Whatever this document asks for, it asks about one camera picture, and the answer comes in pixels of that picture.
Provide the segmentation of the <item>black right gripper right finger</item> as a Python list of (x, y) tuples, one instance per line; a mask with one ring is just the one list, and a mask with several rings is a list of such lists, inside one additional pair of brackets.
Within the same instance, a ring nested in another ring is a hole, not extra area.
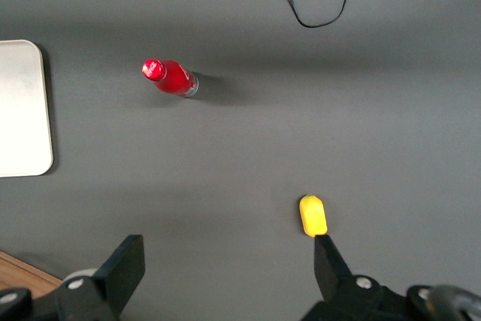
[(331, 301), (341, 283), (352, 276), (351, 270), (329, 235), (317, 235), (314, 238), (313, 267), (323, 301)]

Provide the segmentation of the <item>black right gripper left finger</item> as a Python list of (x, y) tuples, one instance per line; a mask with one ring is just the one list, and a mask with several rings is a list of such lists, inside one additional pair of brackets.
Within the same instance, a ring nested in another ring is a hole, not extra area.
[(145, 274), (144, 238), (129, 235), (93, 274), (114, 314), (121, 314)]

